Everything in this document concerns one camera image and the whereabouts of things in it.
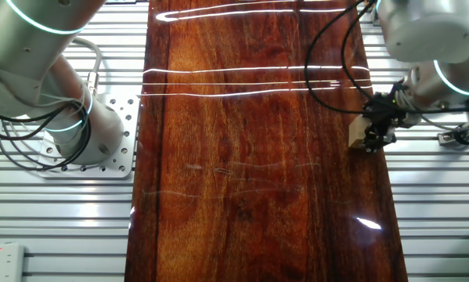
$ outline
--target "bolt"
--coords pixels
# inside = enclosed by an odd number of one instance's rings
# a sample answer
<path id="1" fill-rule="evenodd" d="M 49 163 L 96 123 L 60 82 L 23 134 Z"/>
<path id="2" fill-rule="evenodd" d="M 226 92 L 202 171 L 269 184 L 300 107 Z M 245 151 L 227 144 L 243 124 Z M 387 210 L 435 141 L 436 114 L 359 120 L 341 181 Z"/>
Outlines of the bolt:
<path id="1" fill-rule="evenodd" d="M 450 103 L 446 101 L 442 101 L 441 103 L 439 103 L 439 107 L 442 108 L 443 110 L 448 109 L 450 107 Z"/>

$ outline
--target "electrical socket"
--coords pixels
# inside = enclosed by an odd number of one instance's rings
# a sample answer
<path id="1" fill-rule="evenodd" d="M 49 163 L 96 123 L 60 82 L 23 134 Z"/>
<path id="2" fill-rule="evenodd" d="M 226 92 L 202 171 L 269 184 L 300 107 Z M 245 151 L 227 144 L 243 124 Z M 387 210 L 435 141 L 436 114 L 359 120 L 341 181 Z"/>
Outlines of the electrical socket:
<path id="1" fill-rule="evenodd" d="M 23 272 L 23 246 L 17 243 L 0 245 L 0 282 L 20 282 Z"/>

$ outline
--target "robotic arm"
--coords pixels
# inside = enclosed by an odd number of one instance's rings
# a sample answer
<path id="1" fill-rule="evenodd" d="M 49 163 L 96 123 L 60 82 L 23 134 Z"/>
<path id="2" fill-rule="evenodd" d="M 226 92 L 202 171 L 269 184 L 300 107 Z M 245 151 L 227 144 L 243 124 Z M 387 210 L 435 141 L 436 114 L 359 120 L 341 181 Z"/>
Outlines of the robotic arm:
<path id="1" fill-rule="evenodd" d="M 369 152 L 395 142 L 396 128 L 425 119 L 403 110 L 444 110 L 469 103 L 469 0 L 381 0 L 373 13 L 388 52 L 414 66 L 390 93 L 376 93 L 376 99 L 400 111 L 370 101 L 364 109 L 371 114 L 351 124 L 351 147 Z M 469 144 L 469 123 L 439 137 L 441 144 Z"/>
<path id="2" fill-rule="evenodd" d="M 123 125 L 96 98 L 98 74 L 85 84 L 61 55 L 105 0 L 0 0 L 0 115 L 31 118 L 51 113 L 66 101 L 82 101 L 92 125 L 87 147 L 74 161 L 93 165 L 119 146 Z M 86 121 L 67 108 L 46 127 L 57 150 L 80 150 Z"/>

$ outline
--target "metal plate with holes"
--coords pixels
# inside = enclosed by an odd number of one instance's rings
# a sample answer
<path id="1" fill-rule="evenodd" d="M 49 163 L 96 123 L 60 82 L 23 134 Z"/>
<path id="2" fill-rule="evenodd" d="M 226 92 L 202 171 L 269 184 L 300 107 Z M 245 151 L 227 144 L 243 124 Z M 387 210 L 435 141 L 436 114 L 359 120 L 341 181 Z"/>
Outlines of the metal plate with holes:
<path id="1" fill-rule="evenodd" d="M 139 119 L 139 98 L 113 94 L 98 95 L 97 99 L 111 107 L 123 121 L 123 139 L 117 150 L 104 162 L 96 165 L 69 164 L 38 174 L 45 179 L 123 179 L 128 177 L 133 166 L 136 129 Z M 41 152 L 52 157 L 40 156 L 39 161 L 54 165 L 61 161 L 61 155 L 52 143 L 53 138 L 45 133 Z"/>

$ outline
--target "table surface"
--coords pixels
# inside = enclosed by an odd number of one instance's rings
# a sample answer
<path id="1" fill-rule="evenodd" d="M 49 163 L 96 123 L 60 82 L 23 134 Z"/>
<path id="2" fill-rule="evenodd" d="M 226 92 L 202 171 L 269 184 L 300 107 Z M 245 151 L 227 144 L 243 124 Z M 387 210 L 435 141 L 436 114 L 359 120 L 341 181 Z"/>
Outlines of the table surface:
<path id="1" fill-rule="evenodd" d="M 407 281 L 384 155 L 348 149 L 303 66 L 352 2 L 150 3 L 126 281 Z M 312 55 L 316 94 L 358 110 L 343 34 Z M 346 60 L 371 87 L 359 29 Z"/>

